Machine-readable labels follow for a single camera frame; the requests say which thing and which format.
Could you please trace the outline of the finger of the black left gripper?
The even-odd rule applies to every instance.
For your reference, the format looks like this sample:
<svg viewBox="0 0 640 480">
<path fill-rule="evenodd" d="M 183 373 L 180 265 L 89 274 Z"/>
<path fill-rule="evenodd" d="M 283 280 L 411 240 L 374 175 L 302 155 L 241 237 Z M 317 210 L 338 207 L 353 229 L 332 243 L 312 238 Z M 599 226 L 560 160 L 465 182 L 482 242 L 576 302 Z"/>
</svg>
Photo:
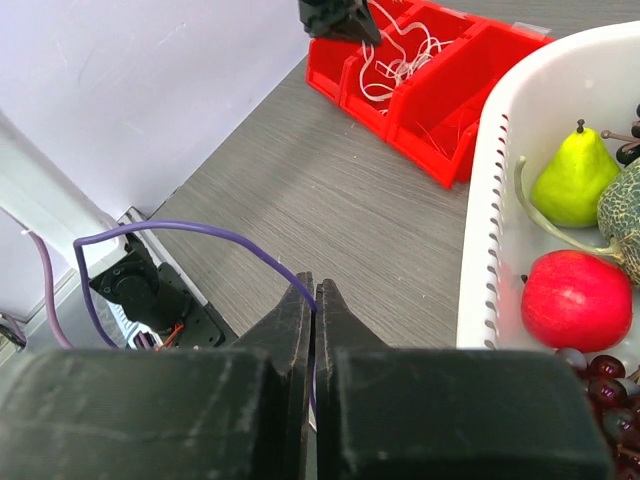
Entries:
<svg viewBox="0 0 640 480">
<path fill-rule="evenodd" d="M 313 39 L 379 44 L 381 34 L 367 1 L 299 0 L 299 16 Z"/>
</svg>

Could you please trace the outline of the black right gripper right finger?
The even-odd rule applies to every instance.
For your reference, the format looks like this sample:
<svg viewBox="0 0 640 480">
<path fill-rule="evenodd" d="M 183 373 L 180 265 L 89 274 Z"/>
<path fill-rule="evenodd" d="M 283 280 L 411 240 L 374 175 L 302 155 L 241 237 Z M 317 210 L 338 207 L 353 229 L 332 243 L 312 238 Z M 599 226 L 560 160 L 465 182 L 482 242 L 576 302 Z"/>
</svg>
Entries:
<svg viewBox="0 0 640 480">
<path fill-rule="evenodd" d="M 609 479 L 582 384 L 540 352 L 392 348 L 316 289 L 322 479 Z"/>
</svg>

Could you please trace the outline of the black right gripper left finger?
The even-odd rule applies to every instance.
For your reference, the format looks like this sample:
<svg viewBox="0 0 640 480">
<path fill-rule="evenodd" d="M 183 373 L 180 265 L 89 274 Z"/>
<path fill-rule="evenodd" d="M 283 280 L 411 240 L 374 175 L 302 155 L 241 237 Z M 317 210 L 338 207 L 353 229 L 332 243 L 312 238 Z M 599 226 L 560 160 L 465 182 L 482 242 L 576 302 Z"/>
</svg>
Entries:
<svg viewBox="0 0 640 480">
<path fill-rule="evenodd" d="M 313 280 L 228 346 L 52 350 L 1 404 L 5 479 L 302 479 Z"/>
</svg>

